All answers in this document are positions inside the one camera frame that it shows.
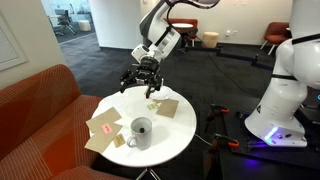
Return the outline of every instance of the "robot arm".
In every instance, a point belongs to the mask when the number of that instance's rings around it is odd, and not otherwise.
[[[163,78],[159,74],[160,62],[165,59],[177,44],[180,34],[171,24],[163,20],[163,14],[177,3],[186,3],[201,9],[210,9],[220,0],[161,0],[156,7],[146,15],[140,23],[141,35],[151,42],[151,45],[140,44],[133,51],[132,56],[138,64],[132,65],[121,77],[120,92],[124,92],[131,84],[147,84],[148,98],[155,90],[159,91]]]

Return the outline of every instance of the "office chair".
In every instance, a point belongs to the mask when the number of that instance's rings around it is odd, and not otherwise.
[[[76,35],[77,31],[71,26],[68,10],[64,10],[63,14],[61,14],[61,10],[55,11],[57,15],[61,15],[60,17],[58,17],[58,25],[62,27],[62,32],[64,32],[64,30],[68,28],[73,33],[73,35]]]
[[[272,50],[275,46],[280,45],[285,40],[289,39],[287,36],[287,29],[289,28],[288,22],[272,22],[268,25],[267,32],[264,35],[264,39],[266,40],[260,49],[262,49],[267,42],[272,43],[272,47],[268,53],[271,54]]]

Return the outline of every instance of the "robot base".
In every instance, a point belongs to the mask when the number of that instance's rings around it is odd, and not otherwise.
[[[246,120],[247,129],[269,146],[306,147],[305,130],[295,117],[274,121],[255,110]]]

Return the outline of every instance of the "table leg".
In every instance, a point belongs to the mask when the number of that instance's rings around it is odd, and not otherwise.
[[[155,180],[161,180],[161,178],[156,174],[156,172],[154,172],[154,170],[149,167],[145,168],[136,180],[140,180],[147,172],[149,172]]]

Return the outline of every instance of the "white robot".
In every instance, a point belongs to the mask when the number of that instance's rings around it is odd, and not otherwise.
[[[142,36],[151,45],[138,45],[132,52],[139,62],[136,68],[121,76],[121,92],[130,84],[148,84],[150,93],[160,90],[158,74],[180,38],[163,14],[177,3],[209,9],[220,0],[162,0],[140,23]],[[320,1],[293,0],[290,29],[292,39],[282,43],[276,52],[276,64],[269,87],[254,112],[245,120],[247,129],[270,146],[305,147],[305,130],[294,117],[307,97],[307,86],[320,89]]]

